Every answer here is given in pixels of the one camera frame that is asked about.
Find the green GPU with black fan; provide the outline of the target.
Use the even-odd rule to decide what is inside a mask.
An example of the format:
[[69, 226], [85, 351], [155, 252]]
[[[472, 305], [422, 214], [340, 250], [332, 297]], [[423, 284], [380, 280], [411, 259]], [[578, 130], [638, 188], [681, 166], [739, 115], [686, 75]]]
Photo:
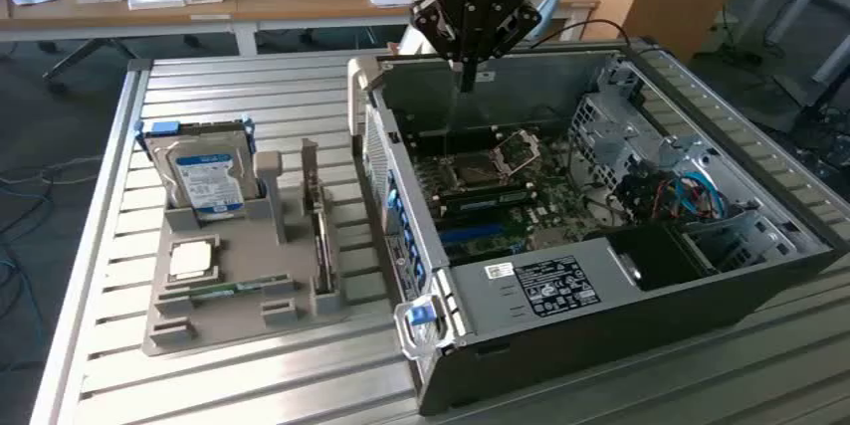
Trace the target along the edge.
[[312, 290], [315, 296], [326, 296], [338, 292], [336, 245], [330, 221], [330, 195], [319, 175], [318, 142], [310, 138], [302, 139], [300, 158], [303, 211], [311, 220], [316, 252]]

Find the metal socket cover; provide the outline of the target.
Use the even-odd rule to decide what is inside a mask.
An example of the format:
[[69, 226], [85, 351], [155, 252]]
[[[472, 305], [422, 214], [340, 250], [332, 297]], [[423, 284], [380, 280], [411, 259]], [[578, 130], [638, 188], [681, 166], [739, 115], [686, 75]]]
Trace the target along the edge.
[[503, 177], [512, 176], [539, 156], [539, 140], [526, 129], [514, 131], [491, 150], [491, 159]]

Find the metal drive cage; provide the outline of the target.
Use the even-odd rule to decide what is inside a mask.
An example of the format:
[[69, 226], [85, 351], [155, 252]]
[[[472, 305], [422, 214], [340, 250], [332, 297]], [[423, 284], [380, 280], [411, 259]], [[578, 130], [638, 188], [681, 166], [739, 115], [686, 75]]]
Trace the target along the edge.
[[718, 185], [713, 144], [685, 107], [623, 54], [608, 56], [570, 123], [572, 146], [598, 181], [695, 173]]

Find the CPU socket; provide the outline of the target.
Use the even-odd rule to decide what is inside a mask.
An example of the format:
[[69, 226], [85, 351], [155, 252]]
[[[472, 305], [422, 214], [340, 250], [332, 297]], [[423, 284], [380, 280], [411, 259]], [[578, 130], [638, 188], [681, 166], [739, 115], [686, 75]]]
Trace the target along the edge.
[[488, 151], [458, 154], [452, 157], [448, 171], [454, 190], [468, 191], [507, 184]]

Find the green motherboard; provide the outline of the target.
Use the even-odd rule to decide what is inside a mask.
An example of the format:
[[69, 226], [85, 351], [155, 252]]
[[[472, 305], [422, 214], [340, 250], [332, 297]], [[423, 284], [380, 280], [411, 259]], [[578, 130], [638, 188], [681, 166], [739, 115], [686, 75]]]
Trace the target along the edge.
[[[451, 186], [448, 171], [458, 154], [488, 151], [516, 130], [526, 129], [539, 140], [540, 156], [496, 187], [458, 191]], [[614, 197], [604, 185], [579, 181], [572, 175], [572, 144], [558, 135], [546, 142], [535, 127], [514, 131], [495, 131], [491, 138], [462, 134], [442, 139], [428, 138], [412, 144], [412, 164], [424, 195], [436, 234], [451, 227], [498, 223], [503, 232], [443, 247], [454, 266], [511, 256], [584, 240], [603, 229], [629, 223], [622, 208], [612, 205]], [[536, 198], [526, 204], [443, 215], [440, 198], [478, 191], [534, 190]]]

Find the blue expansion slot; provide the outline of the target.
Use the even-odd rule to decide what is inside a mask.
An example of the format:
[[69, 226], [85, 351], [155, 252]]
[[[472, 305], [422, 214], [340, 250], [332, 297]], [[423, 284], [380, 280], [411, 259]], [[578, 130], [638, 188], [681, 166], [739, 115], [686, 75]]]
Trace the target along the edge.
[[500, 235], [503, 227], [498, 223], [486, 223], [472, 226], [451, 227], [438, 232], [440, 243], [444, 246], [466, 243]]

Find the hard disk in blue carrier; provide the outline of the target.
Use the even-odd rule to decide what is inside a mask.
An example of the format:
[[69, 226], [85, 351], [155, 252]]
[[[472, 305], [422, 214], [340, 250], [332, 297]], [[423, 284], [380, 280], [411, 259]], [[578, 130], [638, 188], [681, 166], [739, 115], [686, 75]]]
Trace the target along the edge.
[[167, 206], [202, 221], [236, 216], [263, 192], [254, 172], [250, 117], [228, 121], [139, 121], [136, 142], [165, 188]]

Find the black plastic fan shroud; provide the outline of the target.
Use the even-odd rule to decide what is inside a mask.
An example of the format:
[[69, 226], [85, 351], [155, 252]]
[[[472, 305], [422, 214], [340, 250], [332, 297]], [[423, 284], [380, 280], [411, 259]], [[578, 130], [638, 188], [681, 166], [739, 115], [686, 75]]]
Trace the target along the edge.
[[629, 261], [638, 288], [651, 291], [711, 275], [681, 231], [662, 223], [626, 226], [604, 233], [614, 251]]

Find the black desk leg with caster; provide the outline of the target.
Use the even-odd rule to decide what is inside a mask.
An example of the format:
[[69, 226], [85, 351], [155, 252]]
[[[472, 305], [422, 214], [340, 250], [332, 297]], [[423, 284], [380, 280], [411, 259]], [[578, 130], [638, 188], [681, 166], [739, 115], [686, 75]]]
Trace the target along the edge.
[[128, 60], [139, 57], [121, 39], [96, 38], [85, 41], [43, 75], [44, 86], [51, 94], [61, 95], [67, 92], [68, 88], [57, 78], [104, 47], [115, 48]]

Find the grey parts rack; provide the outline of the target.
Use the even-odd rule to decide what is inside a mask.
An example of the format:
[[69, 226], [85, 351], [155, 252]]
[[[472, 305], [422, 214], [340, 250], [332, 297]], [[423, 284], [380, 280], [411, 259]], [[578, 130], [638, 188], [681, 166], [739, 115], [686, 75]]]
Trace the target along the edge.
[[[236, 216], [204, 222], [188, 208], [164, 211], [141, 341], [148, 356], [303, 331], [336, 323], [351, 314], [339, 265], [338, 228], [332, 224], [338, 292], [315, 296], [316, 252], [311, 220], [303, 211], [302, 180], [292, 189], [275, 189], [279, 160], [268, 151], [256, 153], [254, 159], [264, 194], [246, 202]], [[168, 274], [171, 249], [196, 241], [212, 246], [211, 268], [202, 277], [176, 280]], [[157, 299], [159, 294], [177, 288], [282, 274], [292, 279], [234, 296]]]

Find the metal disk bay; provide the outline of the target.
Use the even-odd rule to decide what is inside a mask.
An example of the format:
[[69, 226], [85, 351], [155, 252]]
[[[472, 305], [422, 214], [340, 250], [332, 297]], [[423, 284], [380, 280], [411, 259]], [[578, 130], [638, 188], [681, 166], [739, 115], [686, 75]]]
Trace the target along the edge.
[[785, 261], [798, 248], [767, 217], [745, 211], [734, 217], [685, 226], [685, 234], [697, 245], [710, 266], [733, 271], [770, 261]]

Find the grey power supply unit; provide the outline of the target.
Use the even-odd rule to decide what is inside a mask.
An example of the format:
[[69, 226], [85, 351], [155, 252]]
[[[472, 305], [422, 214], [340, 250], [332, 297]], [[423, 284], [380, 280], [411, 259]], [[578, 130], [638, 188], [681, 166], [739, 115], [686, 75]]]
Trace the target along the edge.
[[450, 269], [463, 323], [475, 341], [627, 305], [646, 294], [631, 258], [610, 241], [579, 243]]

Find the silver CPU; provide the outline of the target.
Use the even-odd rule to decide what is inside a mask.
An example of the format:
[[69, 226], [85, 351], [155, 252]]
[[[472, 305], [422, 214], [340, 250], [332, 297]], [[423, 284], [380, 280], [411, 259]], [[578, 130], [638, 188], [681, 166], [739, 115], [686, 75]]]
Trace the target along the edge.
[[171, 249], [168, 274], [176, 280], [202, 277], [211, 268], [212, 246], [206, 241], [180, 243]]

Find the green RAM stick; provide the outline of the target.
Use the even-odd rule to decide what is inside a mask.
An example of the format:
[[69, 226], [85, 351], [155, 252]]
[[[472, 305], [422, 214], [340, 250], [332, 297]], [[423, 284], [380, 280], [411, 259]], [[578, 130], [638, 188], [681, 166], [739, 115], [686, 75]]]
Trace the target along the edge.
[[240, 293], [252, 292], [260, 290], [264, 286], [272, 283], [290, 281], [292, 277], [288, 274], [270, 276], [259, 278], [251, 281], [218, 283], [206, 286], [183, 287], [175, 290], [168, 290], [157, 295], [160, 301], [177, 299], [183, 297], [215, 299], [220, 297], [228, 297]]

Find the open black PC case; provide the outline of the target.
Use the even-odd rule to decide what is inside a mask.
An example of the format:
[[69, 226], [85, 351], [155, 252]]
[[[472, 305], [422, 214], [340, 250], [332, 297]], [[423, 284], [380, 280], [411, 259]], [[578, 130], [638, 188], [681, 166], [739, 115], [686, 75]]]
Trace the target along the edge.
[[[596, 180], [572, 146], [579, 181], [604, 185], [629, 214], [610, 230], [662, 223], [697, 249], [711, 275], [643, 291], [635, 302], [510, 335], [475, 341], [450, 283], [448, 263], [414, 172], [412, 144], [422, 139], [535, 127], [546, 142], [571, 139], [576, 105], [610, 55], [623, 54], [685, 107], [717, 151], [718, 185], [695, 173], [629, 175], [617, 186]], [[850, 253], [850, 204], [822, 184], [709, 85], [663, 50], [621, 42], [566, 43], [519, 50], [479, 69], [471, 93], [434, 55], [355, 58], [348, 65], [350, 120], [356, 164], [378, 254], [391, 286], [394, 324], [418, 409], [443, 415], [464, 405], [659, 349], [749, 316], [782, 291], [811, 279]], [[763, 214], [798, 248], [785, 261], [718, 271], [685, 234], [685, 226]], [[412, 306], [436, 320], [410, 326]]]

